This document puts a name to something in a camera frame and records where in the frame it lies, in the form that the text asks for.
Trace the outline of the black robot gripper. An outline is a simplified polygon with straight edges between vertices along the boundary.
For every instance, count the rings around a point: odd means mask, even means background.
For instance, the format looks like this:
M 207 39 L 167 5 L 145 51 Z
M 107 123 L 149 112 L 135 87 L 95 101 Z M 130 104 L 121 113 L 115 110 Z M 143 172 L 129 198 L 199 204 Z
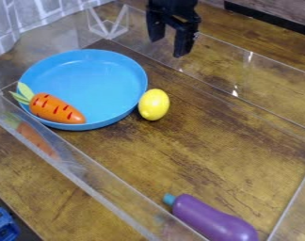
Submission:
M 153 42 L 165 37 L 165 25 L 174 28 L 186 26 L 197 28 L 202 21 L 195 12 L 198 0 L 149 0 L 146 7 L 146 25 L 149 38 Z M 175 57 L 187 55 L 198 38 L 197 29 L 178 30 L 174 41 Z

